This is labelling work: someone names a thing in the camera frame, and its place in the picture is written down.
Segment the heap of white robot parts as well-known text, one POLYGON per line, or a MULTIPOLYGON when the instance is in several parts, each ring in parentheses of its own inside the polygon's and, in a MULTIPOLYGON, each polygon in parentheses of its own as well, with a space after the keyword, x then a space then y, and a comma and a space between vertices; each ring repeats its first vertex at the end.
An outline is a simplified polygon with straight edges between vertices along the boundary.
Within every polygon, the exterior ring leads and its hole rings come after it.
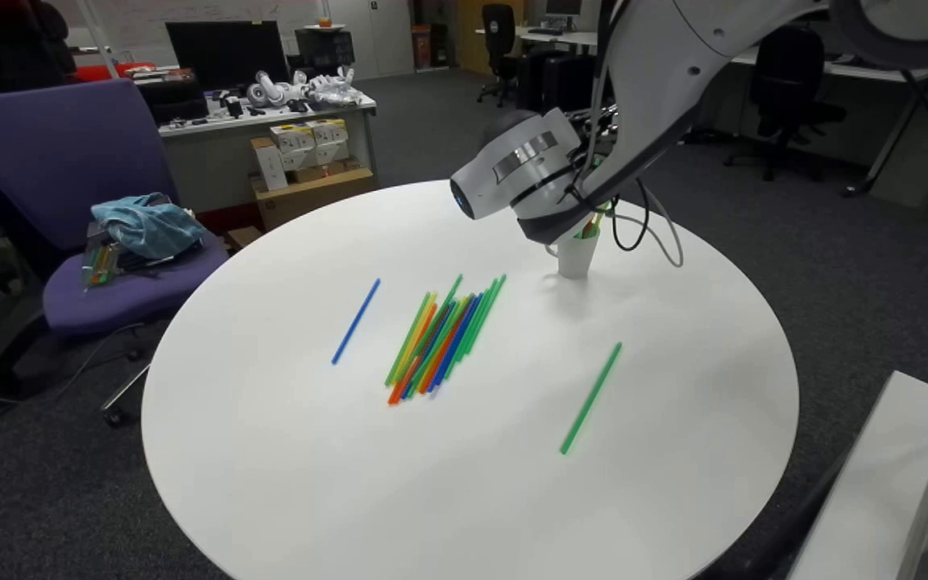
POLYGON ((246 99, 256 109, 280 109, 294 102, 316 102, 328 106, 357 106, 364 94, 351 85, 354 69, 340 66, 335 76, 319 74, 308 78, 305 70, 296 70, 292 82, 273 81, 265 71, 255 74, 255 82, 246 89, 246 99))

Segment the large cardboard box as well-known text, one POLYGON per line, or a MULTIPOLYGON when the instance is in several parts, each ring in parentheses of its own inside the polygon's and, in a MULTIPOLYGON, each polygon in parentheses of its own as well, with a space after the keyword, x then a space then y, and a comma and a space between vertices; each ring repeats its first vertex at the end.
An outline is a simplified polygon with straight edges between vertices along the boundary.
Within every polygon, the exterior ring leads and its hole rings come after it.
POLYGON ((371 170, 357 168, 275 190, 267 190, 261 177, 253 176, 251 187, 263 226, 265 230, 272 231, 332 203, 375 191, 377 180, 371 170))

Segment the purple office chair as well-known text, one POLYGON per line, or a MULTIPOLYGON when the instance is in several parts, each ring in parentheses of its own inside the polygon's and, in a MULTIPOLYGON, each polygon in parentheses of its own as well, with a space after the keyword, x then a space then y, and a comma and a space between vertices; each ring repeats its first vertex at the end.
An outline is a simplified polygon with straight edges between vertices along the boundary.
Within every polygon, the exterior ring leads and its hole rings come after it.
POLYGON ((155 193, 180 200, 157 125, 129 80, 0 93, 0 192, 62 256, 31 324, 64 341, 173 316, 228 258, 221 239, 202 230, 184 252, 85 286, 94 205, 155 193))

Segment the blue straw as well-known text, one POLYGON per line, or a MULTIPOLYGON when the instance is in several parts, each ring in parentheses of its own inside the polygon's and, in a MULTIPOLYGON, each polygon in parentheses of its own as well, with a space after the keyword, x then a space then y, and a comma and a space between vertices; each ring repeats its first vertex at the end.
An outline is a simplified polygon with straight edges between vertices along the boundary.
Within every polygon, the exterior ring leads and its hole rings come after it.
POLYGON ((345 353, 346 347, 347 345, 349 345, 350 339, 354 336, 354 333, 356 333, 358 324, 360 324, 364 316, 364 313, 367 311, 369 305, 371 305, 373 297, 375 297, 376 291, 379 290, 380 285, 382 285, 382 279, 376 278, 375 282, 373 282, 373 284, 371 285, 371 289, 369 289, 365 297, 365 300, 360 305, 360 308, 358 308, 358 311, 356 315, 354 315, 353 320, 351 320, 350 326, 347 327, 347 331, 345 335, 343 335, 342 340, 339 342, 338 348, 336 349, 333 357, 331 358, 332 366, 337 366, 339 363, 339 360, 342 359, 343 353, 345 353))

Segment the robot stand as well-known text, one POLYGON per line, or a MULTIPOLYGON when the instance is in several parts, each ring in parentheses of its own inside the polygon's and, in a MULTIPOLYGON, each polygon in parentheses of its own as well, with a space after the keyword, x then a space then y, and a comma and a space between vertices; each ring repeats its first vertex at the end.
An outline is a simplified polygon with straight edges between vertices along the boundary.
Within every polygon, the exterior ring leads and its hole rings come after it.
POLYGON ((928 489, 928 383, 881 389, 787 580, 898 580, 928 489))

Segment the black office chair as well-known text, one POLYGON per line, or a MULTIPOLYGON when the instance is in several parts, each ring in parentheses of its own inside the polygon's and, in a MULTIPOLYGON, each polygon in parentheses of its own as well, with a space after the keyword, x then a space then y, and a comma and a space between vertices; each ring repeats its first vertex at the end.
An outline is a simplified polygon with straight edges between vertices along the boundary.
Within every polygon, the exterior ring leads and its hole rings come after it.
POLYGON ((846 109, 817 99, 824 65, 822 38, 810 29, 784 25, 760 41, 750 102, 759 115, 757 133, 765 140, 729 155, 723 162, 726 168, 759 160, 762 179, 773 181, 778 170, 788 166, 791 143, 806 143, 803 128, 824 136, 818 126, 846 120, 846 109))
POLYGON ((498 109, 502 109, 518 82, 519 58, 512 55, 516 43, 515 12, 512 5, 492 3, 483 5, 480 14, 485 33, 487 66, 496 81, 480 89, 476 102, 482 102, 486 96, 494 96, 498 99, 498 109))

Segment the black monitor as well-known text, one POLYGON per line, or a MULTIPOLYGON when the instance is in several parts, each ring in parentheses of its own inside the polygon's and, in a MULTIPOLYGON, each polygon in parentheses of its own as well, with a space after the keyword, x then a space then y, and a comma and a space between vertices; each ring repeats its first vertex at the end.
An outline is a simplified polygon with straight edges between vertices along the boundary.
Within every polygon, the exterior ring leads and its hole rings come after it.
POLYGON ((194 71, 203 89, 253 84, 260 71, 291 80, 276 21, 166 22, 165 29, 178 65, 194 71))

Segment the heap of coloured straws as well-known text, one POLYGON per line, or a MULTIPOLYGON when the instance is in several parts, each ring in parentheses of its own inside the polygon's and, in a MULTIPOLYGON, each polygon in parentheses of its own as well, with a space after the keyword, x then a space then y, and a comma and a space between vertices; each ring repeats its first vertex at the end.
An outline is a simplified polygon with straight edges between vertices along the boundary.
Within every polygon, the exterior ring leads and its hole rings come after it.
POLYGON ((387 405, 434 397, 478 341, 508 275, 482 290, 461 293, 463 275, 445 295, 425 294, 384 378, 387 405))

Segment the black cabinet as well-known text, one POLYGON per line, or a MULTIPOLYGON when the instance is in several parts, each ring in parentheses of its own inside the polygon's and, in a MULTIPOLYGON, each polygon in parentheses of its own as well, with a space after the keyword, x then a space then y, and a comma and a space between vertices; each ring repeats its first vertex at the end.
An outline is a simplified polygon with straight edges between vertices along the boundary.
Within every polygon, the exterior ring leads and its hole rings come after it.
POLYGON ((544 114, 590 109, 596 56, 536 51, 520 58, 516 107, 544 114))

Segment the clear bag of straws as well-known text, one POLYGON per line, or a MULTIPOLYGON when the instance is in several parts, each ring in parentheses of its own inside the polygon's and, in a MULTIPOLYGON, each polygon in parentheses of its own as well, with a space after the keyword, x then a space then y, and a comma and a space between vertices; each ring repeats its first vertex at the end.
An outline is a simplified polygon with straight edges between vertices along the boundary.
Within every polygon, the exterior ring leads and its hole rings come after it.
POLYGON ((106 285, 117 278, 121 250, 122 247, 108 234, 89 239, 81 262, 81 278, 85 289, 106 285))

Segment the grey desk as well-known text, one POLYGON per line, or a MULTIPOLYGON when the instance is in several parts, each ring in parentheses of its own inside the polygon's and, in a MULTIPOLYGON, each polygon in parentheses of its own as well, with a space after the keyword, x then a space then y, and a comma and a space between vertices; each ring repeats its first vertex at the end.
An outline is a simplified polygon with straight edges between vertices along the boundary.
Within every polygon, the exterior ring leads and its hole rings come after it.
POLYGON ((255 203, 250 185, 251 173, 257 172, 251 140, 269 137, 272 126, 316 120, 344 118, 349 130, 350 154, 373 175, 379 173, 375 158, 372 119, 377 115, 377 102, 364 95, 356 106, 339 109, 291 111, 288 107, 238 118, 224 115, 208 117, 195 124, 187 121, 179 126, 159 127, 168 166, 180 201, 196 213, 213 212, 255 203))

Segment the black bag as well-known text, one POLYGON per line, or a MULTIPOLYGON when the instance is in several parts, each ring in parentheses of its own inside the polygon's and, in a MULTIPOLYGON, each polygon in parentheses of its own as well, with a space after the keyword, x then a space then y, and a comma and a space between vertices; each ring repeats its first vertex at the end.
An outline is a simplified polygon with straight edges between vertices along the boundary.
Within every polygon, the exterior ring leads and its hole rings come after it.
POLYGON ((191 121, 209 114, 204 91, 195 76, 160 77, 135 82, 157 126, 191 121))

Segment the stack of white boxes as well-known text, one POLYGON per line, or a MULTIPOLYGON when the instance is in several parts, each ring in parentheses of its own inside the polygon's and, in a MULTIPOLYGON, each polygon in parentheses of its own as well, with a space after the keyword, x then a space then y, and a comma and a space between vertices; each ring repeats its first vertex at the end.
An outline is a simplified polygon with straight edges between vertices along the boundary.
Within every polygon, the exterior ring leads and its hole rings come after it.
POLYGON ((353 159, 349 129, 339 118, 270 127, 267 137, 255 137, 250 145, 267 191, 323 179, 354 167, 347 163, 353 159))

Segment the blue cloth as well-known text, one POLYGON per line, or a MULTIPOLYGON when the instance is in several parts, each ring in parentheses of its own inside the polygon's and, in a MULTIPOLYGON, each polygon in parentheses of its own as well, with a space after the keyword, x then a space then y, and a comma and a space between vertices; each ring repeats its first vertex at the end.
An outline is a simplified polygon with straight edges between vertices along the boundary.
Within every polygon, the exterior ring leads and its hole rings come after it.
POLYGON ((126 196, 93 205, 93 220, 124 249, 156 260, 191 249, 207 230, 162 193, 126 196))

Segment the white paper cup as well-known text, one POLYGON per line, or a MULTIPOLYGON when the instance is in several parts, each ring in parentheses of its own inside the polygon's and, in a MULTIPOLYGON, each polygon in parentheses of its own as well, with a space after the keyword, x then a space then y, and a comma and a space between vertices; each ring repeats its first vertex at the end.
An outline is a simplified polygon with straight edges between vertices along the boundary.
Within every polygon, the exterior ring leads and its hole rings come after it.
POLYGON ((577 234, 546 247, 546 252, 556 258, 559 275, 565 279, 583 280, 588 276, 599 235, 597 238, 589 239, 576 239, 575 235, 577 234))

